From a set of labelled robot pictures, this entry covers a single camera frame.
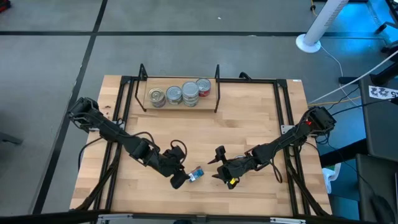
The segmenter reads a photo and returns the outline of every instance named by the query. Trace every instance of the white cable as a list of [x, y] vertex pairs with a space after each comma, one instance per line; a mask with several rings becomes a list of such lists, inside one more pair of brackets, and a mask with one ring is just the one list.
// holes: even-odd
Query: white cable
[[[329, 56], [331, 56], [331, 57], [338, 63], [338, 66], [340, 67], [341, 77], [343, 77], [343, 69], [342, 69], [342, 67], [341, 67], [340, 62], [339, 62], [331, 53], [329, 53], [329, 51], [327, 51], [322, 45], [321, 45], [321, 48], [326, 52], [326, 54], [328, 54]], [[344, 95], [346, 95], [346, 98], [347, 98], [347, 99], [349, 99], [355, 106], [358, 106], [358, 105], [347, 95], [347, 93], [344, 91], [344, 89], [341, 89], [341, 90], [342, 90], [342, 92], [344, 93]]]
[[365, 77], [366, 75], [369, 75], [371, 72], [375, 71], [377, 68], [380, 67], [380, 65], [382, 65], [382, 64], [384, 64], [386, 61], [390, 60], [390, 58], [392, 58], [392, 57], [395, 56], [396, 54], [398, 54], [398, 51], [394, 52], [394, 53], [393, 53], [392, 55], [390, 55], [388, 58], [384, 59], [384, 61], [380, 62], [380, 64], [376, 65], [374, 68], [370, 69], [368, 72], [366, 72], [365, 74], [363, 74], [363, 75], [361, 75], [360, 77], [356, 78], [355, 80], [353, 80], [353, 81], [351, 81], [351, 82], [349, 82], [349, 83], [343, 85], [342, 87], [337, 88], [337, 89], [331, 91], [330, 93], [327, 93], [327, 94], [325, 94], [325, 95], [323, 95], [323, 96], [321, 96], [321, 97], [319, 97], [319, 98], [317, 98], [317, 99], [315, 99], [315, 100], [313, 100], [313, 101], [311, 101], [311, 102], [309, 102], [309, 103], [314, 103], [314, 102], [316, 102], [316, 101], [318, 101], [318, 100], [320, 100], [320, 99], [323, 99], [324, 97], [326, 97], [326, 96], [328, 96], [328, 95], [330, 95], [330, 94], [332, 94], [332, 93], [335, 93], [336, 91], [342, 90], [344, 87], [346, 87], [346, 86], [348, 86], [348, 85], [353, 84], [354, 82], [360, 80], [361, 78]]

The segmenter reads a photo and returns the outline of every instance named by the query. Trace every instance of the wooden tabletop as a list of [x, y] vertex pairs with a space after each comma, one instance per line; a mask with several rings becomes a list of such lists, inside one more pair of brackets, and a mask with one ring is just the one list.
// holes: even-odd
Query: wooden tabletop
[[[99, 93], [99, 109], [112, 118], [121, 76], [106, 75]], [[302, 82], [287, 80], [294, 121], [297, 123], [307, 110]], [[145, 82], [140, 82], [139, 98], [144, 98]], [[215, 149], [224, 145], [226, 157], [243, 155], [248, 149], [271, 142], [280, 136], [273, 86], [253, 83], [221, 83], [221, 100], [218, 112], [195, 110], [147, 110], [143, 112], [133, 98], [126, 131], [150, 132], [155, 143], [164, 150], [170, 141], [179, 139], [188, 147], [184, 162], [186, 172], [201, 166], [205, 175], [197, 181], [185, 182], [175, 190], [170, 178], [165, 178], [150, 167], [144, 167], [123, 150], [118, 178], [112, 202], [114, 212], [187, 213], [212, 215], [280, 215], [291, 216], [289, 188], [283, 152], [275, 157], [275, 164], [283, 176], [283, 183], [276, 181], [271, 166], [259, 172], [249, 171], [233, 190], [219, 179], [211, 177], [221, 162], [207, 165], [215, 156]], [[127, 88], [123, 94], [123, 105]], [[281, 102], [284, 102], [280, 90]], [[287, 123], [284, 103], [284, 121]], [[88, 141], [98, 137], [90, 133]], [[93, 190], [103, 162], [106, 141], [100, 140], [86, 148], [76, 181], [70, 207], [79, 206]], [[318, 152], [303, 145], [300, 154], [305, 182], [309, 191], [322, 208], [331, 213], [330, 203], [323, 181]], [[101, 208], [108, 188], [105, 187]], [[300, 213], [303, 213], [299, 188], [296, 196]]]

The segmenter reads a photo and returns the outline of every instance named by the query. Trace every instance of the sticker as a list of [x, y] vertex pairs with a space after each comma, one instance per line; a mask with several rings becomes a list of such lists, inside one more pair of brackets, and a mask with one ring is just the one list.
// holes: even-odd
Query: sticker
[[398, 90], [379, 86], [369, 86], [369, 96], [380, 100], [398, 97]]
[[189, 179], [191, 182], [196, 180], [196, 178], [193, 176], [193, 174], [188, 174], [188, 176], [189, 176]]

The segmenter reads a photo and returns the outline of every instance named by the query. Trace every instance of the wooden shelf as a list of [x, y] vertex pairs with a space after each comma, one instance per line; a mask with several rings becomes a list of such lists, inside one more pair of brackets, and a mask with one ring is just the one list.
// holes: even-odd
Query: wooden shelf
[[166, 104], [161, 108], [156, 108], [149, 100], [148, 92], [152, 88], [160, 88], [165, 94], [170, 86], [179, 86], [185, 82], [197, 81], [197, 78], [148, 78], [144, 95], [144, 108], [148, 110], [214, 110], [217, 103], [217, 85], [215, 78], [207, 78], [211, 83], [210, 94], [206, 97], [199, 97], [198, 104], [194, 107], [186, 106], [183, 102], [179, 105], [172, 105], [166, 100]]

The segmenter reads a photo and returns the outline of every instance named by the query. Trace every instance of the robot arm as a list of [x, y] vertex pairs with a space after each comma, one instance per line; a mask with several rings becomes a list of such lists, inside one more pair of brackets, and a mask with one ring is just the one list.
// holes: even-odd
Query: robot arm
[[179, 146], [172, 146], [163, 154], [159, 154], [160, 148], [153, 140], [130, 135], [117, 124], [106, 119], [98, 110], [98, 104], [94, 100], [80, 98], [68, 112], [68, 117], [78, 128], [87, 133], [90, 128], [98, 128], [102, 138], [108, 142], [122, 144], [129, 155], [142, 165], [152, 167], [165, 177], [174, 175], [170, 180], [173, 188], [179, 188], [185, 180], [189, 179], [181, 163], [186, 154]]
[[268, 144], [258, 145], [244, 154], [245, 156], [226, 159], [225, 148], [216, 149], [216, 157], [209, 164], [222, 161], [223, 165], [217, 168], [218, 174], [213, 177], [221, 179], [229, 189], [239, 183], [239, 177], [249, 170], [259, 171], [271, 163], [277, 151], [287, 146], [302, 146], [310, 134], [328, 134], [335, 127], [336, 120], [324, 108], [313, 107], [304, 113], [300, 122], [281, 137]]

